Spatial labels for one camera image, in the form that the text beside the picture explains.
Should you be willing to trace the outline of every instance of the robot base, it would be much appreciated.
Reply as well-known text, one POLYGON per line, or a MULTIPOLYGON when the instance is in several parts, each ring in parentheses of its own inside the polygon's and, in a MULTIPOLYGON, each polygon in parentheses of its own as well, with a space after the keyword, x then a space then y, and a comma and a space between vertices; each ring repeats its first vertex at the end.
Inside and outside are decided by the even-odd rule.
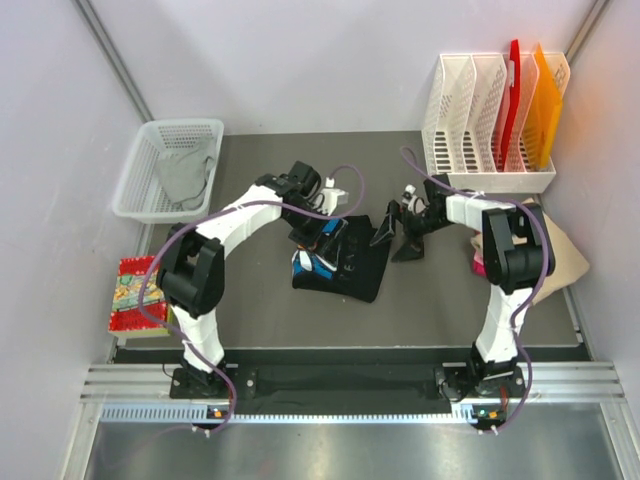
POLYGON ((522 397, 525 390, 522 370, 517 366, 509 375, 480 381, 472 378, 469 369, 463 365, 438 367, 434 374, 438 391, 444 399, 450 403, 462 400, 471 403, 475 420, 471 425, 480 431, 491 431, 502 425, 507 419, 508 399, 522 397), (482 402, 475 404, 474 399, 482 402))
POLYGON ((169 398, 178 400, 225 398, 228 396, 224 381, 215 376, 203 383, 190 374, 185 368, 176 368, 173 371, 169 398))

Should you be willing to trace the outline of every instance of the gray cloth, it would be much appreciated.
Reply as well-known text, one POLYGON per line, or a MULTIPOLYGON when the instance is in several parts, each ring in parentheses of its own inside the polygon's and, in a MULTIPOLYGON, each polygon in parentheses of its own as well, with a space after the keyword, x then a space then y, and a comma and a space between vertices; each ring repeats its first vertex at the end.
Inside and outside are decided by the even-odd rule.
POLYGON ((167 150, 160 155, 156 171, 172 203, 183 210, 202 205, 214 156, 215 143, 210 138, 203 138, 190 150, 167 150))

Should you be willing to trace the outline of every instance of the white file organizer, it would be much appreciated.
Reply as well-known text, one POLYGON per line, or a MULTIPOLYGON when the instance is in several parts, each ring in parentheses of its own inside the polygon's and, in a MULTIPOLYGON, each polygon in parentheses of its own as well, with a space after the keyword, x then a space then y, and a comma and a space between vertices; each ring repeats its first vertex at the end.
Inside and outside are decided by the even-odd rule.
MULTIPOLYGON (((564 93, 569 66, 561 53, 545 54, 556 85, 564 93)), ((505 172, 497 172, 494 129, 507 68, 502 54, 441 55, 422 129, 427 170, 449 174, 451 185, 491 193, 542 193, 555 176, 553 163, 540 171, 529 167, 519 140, 531 105, 538 69, 531 54, 521 60, 518 114, 512 131, 505 172)))

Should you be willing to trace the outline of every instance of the pink object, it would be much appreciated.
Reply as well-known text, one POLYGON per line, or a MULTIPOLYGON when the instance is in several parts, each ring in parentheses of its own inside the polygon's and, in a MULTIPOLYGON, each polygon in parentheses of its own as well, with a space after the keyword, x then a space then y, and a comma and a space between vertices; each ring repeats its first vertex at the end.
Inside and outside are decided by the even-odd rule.
POLYGON ((478 252, 473 255, 471 269, 476 275, 480 275, 481 277, 487 276, 487 273, 484 270, 484 261, 482 260, 482 256, 478 252))

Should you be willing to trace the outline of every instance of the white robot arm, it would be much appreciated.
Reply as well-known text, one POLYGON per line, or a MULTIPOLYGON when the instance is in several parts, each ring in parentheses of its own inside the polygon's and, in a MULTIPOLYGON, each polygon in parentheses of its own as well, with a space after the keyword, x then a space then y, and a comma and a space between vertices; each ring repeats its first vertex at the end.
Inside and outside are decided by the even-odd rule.
MULTIPOLYGON (((542 242, 529 218, 512 204, 451 194, 428 180, 424 182, 427 201, 415 195, 409 185, 401 203, 391 201, 385 222, 371 244, 388 241, 395 235, 395 222, 403 226, 405 242, 392 261, 404 262, 424 256, 423 236, 451 224, 465 225, 483 235, 483 259, 491 282, 491 297, 482 332, 474 342, 467 361, 466 386, 473 389, 496 379, 512 378, 518 356, 514 338, 522 328, 526 308, 519 312, 515 327, 513 313, 530 296, 542 270, 542 242), (517 245, 513 237, 523 237, 517 245)), ((548 238, 542 210, 537 204, 527 205, 543 227, 548 238)), ((555 260, 550 250, 548 274, 555 260)))
MULTIPOLYGON (((288 174, 280 177, 265 175, 226 208, 257 200, 271 204, 241 208, 232 215, 204 222, 185 235, 163 258, 158 286, 171 305, 181 330, 212 364, 218 365, 224 357, 215 308, 224 291, 224 259, 259 228, 279 218, 294 228, 290 238, 304 246, 312 245, 326 221, 292 213, 281 205, 331 215, 338 205, 347 202, 348 194, 334 188, 333 179, 326 179, 322 189, 320 182, 318 173, 302 162, 296 162, 288 174), (196 256, 198 259, 194 263, 190 259, 196 256)), ((176 225, 170 235, 181 227, 176 225)), ((184 360, 188 364, 185 367, 203 380, 211 373, 212 369, 190 348, 185 348, 184 360)))

